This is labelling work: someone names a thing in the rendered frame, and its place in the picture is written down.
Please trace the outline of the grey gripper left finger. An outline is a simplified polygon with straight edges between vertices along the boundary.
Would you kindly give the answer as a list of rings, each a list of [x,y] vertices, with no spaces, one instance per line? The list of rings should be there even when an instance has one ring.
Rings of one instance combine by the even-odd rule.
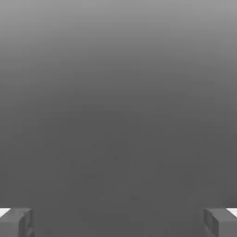
[[[0,208],[0,237],[35,237],[33,209]]]

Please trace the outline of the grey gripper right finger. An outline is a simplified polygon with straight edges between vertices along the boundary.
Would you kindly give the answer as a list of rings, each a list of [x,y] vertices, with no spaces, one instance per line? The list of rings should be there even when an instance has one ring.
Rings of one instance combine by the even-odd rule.
[[[237,208],[205,208],[206,237],[237,237]]]

